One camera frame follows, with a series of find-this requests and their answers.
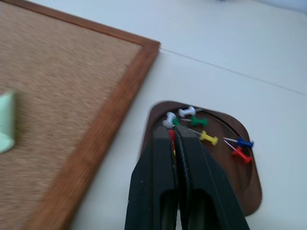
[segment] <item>white push pin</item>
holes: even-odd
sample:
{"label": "white push pin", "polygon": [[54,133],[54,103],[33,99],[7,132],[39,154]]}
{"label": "white push pin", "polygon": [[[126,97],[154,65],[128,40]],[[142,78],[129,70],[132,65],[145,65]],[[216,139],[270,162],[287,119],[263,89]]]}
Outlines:
{"label": "white push pin", "polygon": [[193,115],[193,116],[195,116],[196,111],[195,111],[193,106],[190,106],[188,109],[185,109],[185,110],[179,109],[178,113],[179,113],[179,116],[184,118],[186,115]]}
{"label": "white push pin", "polygon": [[176,118],[176,115],[172,112],[166,114],[167,118],[162,122],[162,124],[167,128],[172,128],[174,126],[173,120]]}

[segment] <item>green sticky note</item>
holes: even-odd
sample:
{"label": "green sticky note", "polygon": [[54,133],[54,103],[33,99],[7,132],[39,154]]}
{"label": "green sticky note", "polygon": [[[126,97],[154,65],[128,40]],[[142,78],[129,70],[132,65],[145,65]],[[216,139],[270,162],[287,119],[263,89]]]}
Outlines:
{"label": "green sticky note", "polygon": [[0,95],[0,153],[15,145],[15,93]]}

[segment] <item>green push pin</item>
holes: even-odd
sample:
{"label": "green push pin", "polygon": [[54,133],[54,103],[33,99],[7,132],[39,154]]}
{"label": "green push pin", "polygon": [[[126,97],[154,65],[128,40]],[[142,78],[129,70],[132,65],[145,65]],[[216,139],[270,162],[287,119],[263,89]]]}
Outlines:
{"label": "green push pin", "polygon": [[206,118],[199,119],[196,116],[192,116],[191,119],[183,119],[183,118],[181,118],[180,120],[182,120],[182,121],[190,121],[192,126],[196,126],[198,124],[201,124],[202,126],[205,127],[205,126],[207,126],[207,123],[208,123]]}
{"label": "green push pin", "polygon": [[181,125],[181,124],[179,123],[178,118],[175,118],[175,119],[173,120],[173,125],[175,125],[175,126],[180,126],[180,125]]}

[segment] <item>wooden frame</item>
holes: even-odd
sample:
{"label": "wooden frame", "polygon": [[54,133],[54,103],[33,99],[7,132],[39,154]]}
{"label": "wooden frame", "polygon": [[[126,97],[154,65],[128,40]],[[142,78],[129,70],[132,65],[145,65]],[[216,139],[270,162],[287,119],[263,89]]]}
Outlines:
{"label": "wooden frame", "polygon": [[156,58],[160,43],[28,1],[0,1],[142,46],[25,227],[27,230],[66,229]]}

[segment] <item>yellow push pin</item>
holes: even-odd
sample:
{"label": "yellow push pin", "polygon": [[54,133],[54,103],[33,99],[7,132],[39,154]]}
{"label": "yellow push pin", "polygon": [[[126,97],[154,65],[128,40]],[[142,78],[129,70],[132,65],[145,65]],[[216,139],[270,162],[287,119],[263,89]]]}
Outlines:
{"label": "yellow push pin", "polygon": [[206,131],[202,131],[201,133],[199,132],[196,132],[195,130],[193,129],[190,129],[192,130],[193,132],[199,134],[200,136],[200,140],[207,140],[207,141],[210,141],[213,145],[216,145],[217,144],[217,141],[219,140],[217,137],[210,137],[209,135],[207,135]]}

